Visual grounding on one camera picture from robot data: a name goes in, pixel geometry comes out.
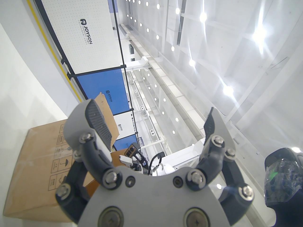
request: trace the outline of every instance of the cardboard box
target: cardboard box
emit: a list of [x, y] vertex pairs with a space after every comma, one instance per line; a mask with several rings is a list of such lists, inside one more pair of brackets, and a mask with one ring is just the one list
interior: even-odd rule
[[[105, 96], [96, 99], [112, 134], [111, 147], [119, 132]], [[37, 221], [70, 222], [55, 199], [56, 189], [73, 163], [72, 150], [63, 137], [66, 120], [31, 128], [20, 151], [3, 215]], [[93, 181], [88, 174], [84, 186]]]

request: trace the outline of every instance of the ceiling light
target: ceiling light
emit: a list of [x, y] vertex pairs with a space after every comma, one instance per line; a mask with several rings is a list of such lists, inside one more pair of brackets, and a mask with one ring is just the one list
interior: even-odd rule
[[207, 14], [202, 12], [200, 15], [200, 22], [205, 22], [207, 20]]
[[300, 153], [301, 152], [300, 148], [298, 148], [298, 147], [293, 147], [292, 150], [294, 152], [296, 152], [296, 153]]
[[266, 34], [267, 34], [267, 32], [263, 28], [263, 25], [259, 25], [256, 28], [254, 34], [252, 35], [252, 38], [258, 45], [263, 45]]
[[234, 94], [234, 89], [231, 86], [224, 86], [223, 93], [229, 97], [232, 97]]
[[196, 65], [196, 62], [194, 61], [194, 60], [189, 60], [189, 65], [191, 66], [191, 67], [194, 67], [195, 65]]

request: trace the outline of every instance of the black cable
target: black cable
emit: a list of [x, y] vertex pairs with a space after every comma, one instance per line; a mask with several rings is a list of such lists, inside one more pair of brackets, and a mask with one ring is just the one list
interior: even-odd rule
[[159, 159], [158, 166], [159, 166], [159, 164], [161, 164], [162, 156], [158, 153], [158, 154], [156, 154], [156, 155], [151, 159], [151, 163], [149, 164], [149, 169], [148, 169], [147, 175], [150, 175], [150, 174], [151, 174], [151, 171], [152, 171], [152, 170], [151, 170], [152, 163], [153, 163], [154, 159], [155, 159], [156, 157], [159, 158], [159, 156], [160, 156], [160, 159]]

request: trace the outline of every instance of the ceiling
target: ceiling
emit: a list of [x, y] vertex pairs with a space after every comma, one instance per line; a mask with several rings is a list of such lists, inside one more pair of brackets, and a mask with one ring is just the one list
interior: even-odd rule
[[222, 112], [242, 162], [263, 186], [268, 154], [303, 149], [303, 0], [140, 1], [118, 1], [129, 14], [124, 24], [201, 114], [211, 106]]

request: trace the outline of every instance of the white pegboard panel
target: white pegboard panel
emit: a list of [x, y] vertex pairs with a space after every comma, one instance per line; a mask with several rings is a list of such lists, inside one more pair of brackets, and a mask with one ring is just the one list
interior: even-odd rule
[[[75, 74], [121, 65], [107, 0], [42, 0], [42, 3]], [[86, 25], [81, 24], [81, 19], [86, 20]]]

